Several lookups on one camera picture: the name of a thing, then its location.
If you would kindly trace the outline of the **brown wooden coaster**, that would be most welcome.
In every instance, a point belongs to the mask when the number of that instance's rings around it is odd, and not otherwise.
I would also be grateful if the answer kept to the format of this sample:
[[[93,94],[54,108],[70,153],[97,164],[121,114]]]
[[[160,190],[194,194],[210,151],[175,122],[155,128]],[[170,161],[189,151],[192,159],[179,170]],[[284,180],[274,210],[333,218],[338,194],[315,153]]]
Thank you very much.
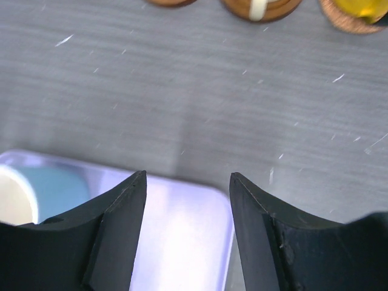
[[[224,4],[226,9],[235,16],[246,21],[251,21],[249,19],[249,7],[251,0],[224,0],[221,2]],[[293,12],[301,2],[302,0],[268,0],[267,10],[262,20],[251,22],[272,22],[282,19],[291,14],[291,12]]]
[[[147,2],[160,7],[177,8],[189,5],[196,0],[147,0]]]

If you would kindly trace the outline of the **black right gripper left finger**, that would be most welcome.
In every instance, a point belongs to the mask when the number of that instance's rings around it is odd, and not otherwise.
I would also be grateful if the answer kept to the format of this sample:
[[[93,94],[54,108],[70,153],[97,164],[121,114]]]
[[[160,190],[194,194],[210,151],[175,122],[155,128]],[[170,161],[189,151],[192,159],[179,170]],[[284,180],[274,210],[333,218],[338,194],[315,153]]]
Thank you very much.
[[[146,197],[137,171],[40,224],[1,224],[1,289],[128,290]]]

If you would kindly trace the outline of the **cream yellow mug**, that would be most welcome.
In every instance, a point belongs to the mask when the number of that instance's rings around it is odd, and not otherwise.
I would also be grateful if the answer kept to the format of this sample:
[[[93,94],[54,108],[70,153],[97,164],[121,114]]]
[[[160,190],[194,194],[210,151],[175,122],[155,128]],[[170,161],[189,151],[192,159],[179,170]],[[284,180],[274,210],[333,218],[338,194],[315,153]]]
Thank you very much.
[[[251,21],[260,21],[267,10],[268,0],[251,0],[249,7],[249,19]]]

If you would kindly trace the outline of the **light blue mug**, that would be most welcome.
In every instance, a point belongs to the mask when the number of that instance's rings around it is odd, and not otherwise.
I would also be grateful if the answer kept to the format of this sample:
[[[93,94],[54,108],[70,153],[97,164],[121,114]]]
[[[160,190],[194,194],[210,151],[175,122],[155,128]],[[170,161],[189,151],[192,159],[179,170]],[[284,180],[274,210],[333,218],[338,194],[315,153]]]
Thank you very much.
[[[54,167],[1,166],[1,222],[34,223],[66,212],[89,200],[85,179]]]

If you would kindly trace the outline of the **woven rattan coaster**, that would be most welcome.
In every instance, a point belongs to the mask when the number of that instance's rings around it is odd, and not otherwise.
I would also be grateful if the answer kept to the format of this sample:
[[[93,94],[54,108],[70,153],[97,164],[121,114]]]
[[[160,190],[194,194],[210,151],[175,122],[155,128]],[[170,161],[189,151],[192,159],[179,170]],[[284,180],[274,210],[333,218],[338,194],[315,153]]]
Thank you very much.
[[[321,10],[331,24],[342,32],[352,34],[371,34],[377,33],[387,28],[387,19],[385,23],[368,24],[364,19],[356,18],[342,11],[337,7],[335,1],[319,1]]]

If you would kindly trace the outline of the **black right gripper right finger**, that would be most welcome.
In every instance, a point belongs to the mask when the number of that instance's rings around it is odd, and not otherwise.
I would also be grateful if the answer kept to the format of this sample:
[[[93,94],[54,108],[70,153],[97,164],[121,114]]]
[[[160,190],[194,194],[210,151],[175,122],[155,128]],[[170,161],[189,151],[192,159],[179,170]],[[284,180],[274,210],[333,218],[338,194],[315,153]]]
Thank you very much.
[[[247,290],[387,289],[387,213],[330,221],[237,172],[229,192]]]

